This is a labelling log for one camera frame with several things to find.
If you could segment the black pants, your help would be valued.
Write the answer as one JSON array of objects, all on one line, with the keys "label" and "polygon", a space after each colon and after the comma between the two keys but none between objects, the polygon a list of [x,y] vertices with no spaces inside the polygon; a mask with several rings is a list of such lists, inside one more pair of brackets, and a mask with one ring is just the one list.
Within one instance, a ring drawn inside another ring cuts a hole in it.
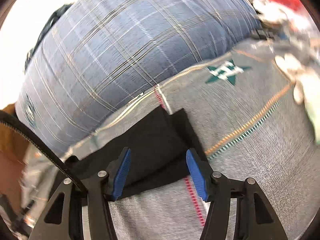
[{"label": "black pants", "polygon": [[124,134],[82,160],[69,157],[65,164],[79,179],[107,168],[124,147],[131,149],[131,167],[121,198],[140,194],[189,175],[186,152],[193,148],[202,161],[207,157],[184,109],[170,115],[157,107]]}]

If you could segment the brown quilted jacket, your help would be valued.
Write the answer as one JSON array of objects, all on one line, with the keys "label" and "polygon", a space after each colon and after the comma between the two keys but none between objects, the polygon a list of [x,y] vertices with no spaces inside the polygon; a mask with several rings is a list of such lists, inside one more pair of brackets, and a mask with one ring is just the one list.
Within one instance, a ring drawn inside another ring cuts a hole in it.
[{"label": "brown quilted jacket", "polygon": [[13,129],[1,124],[1,153],[12,161],[23,162],[29,142]]}]

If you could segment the grey star patterned bedsheet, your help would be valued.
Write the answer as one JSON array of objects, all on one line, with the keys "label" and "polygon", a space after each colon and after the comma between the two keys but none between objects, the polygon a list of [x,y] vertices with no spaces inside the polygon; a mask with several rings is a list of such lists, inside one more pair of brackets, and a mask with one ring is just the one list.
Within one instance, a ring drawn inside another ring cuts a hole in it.
[{"label": "grey star patterned bedsheet", "polygon": [[[228,178],[258,180],[288,239],[303,239],[319,210],[319,146],[304,106],[293,98],[293,85],[275,63],[275,56],[286,53],[319,72],[311,49],[303,45],[246,41],[232,54],[212,61],[232,58],[253,68],[236,77],[235,86],[221,80],[205,83],[206,64],[184,70],[160,90],[172,111],[186,111],[203,148],[209,150],[210,165]],[[112,115],[97,135],[70,151],[85,157],[86,151],[97,150],[131,128],[158,106],[152,94]],[[182,182],[111,204],[119,239],[200,237],[200,222],[198,226]]]}]

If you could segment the blue plaid pillow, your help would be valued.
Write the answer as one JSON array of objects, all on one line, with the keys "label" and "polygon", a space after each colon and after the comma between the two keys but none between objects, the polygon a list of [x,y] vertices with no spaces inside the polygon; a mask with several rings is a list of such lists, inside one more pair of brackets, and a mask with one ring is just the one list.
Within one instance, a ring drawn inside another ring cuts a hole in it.
[{"label": "blue plaid pillow", "polygon": [[247,0],[78,0],[35,50],[15,105],[56,154],[139,94],[259,25]]}]

